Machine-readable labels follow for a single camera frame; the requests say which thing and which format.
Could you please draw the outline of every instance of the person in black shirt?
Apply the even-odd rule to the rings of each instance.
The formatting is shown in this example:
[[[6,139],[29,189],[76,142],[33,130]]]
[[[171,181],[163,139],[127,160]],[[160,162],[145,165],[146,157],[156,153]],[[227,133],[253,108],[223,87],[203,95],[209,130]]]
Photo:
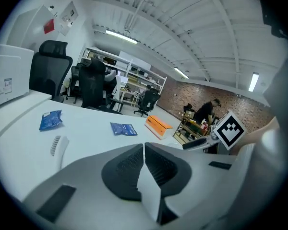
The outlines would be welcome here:
[[[195,114],[194,120],[197,123],[201,123],[204,119],[210,124],[212,124],[212,110],[216,106],[221,106],[219,99],[214,99],[213,101],[205,103]]]

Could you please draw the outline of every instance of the blue plastic wrapper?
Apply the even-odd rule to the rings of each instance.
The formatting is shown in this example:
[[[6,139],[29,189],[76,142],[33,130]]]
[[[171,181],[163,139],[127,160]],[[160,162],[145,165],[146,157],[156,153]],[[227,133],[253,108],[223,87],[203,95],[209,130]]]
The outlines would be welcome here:
[[[58,111],[53,111],[53,112],[43,114],[39,130],[43,131],[43,130],[51,129],[51,128],[58,126],[60,123],[62,123],[62,120],[60,118],[61,112],[62,110],[58,110]]]
[[[114,135],[116,136],[118,135],[137,136],[138,135],[132,125],[111,123],[111,127],[114,132]]]

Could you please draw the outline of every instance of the white brush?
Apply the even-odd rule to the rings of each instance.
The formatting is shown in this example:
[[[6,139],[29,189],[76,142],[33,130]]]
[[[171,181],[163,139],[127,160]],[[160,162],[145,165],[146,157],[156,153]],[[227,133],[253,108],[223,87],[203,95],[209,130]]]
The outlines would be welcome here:
[[[62,160],[64,156],[64,152],[68,145],[68,139],[66,136],[56,136],[53,140],[50,154],[54,156],[55,159],[55,168],[57,171],[60,171],[62,167]]]

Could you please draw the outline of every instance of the ceiling light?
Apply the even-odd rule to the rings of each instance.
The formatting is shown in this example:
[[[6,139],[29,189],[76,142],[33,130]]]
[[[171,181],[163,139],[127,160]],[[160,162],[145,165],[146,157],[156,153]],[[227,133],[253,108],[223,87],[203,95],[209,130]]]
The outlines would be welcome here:
[[[250,84],[250,87],[249,87],[249,91],[253,92],[255,86],[256,86],[256,83],[258,81],[258,78],[259,78],[259,74],[258,73],[253,73],[253,77],[252,77],[252,81],[251,81],[251,84]]]
[[[180,75],[182,75],[184,78],[188,79],[188,76],[184,74],[181,70],[179,70],[177,67],[174,68]]]
[[[138,43],[137,41],[135,41],[135,40],[133,40],[133,39],[131,39],[129,37],[126,37],[124,35],[121,35],[121,34],[118,34],[118,33],[115,33],[115,32],[109,31],[109,30],[106,30],[106,33],[109,34],[109,35],[116,36],[116,37],[119,37],[121,39],[124,39],[124,40],[126,40],[128,42],[131,42],[133,44],[137,44]]]

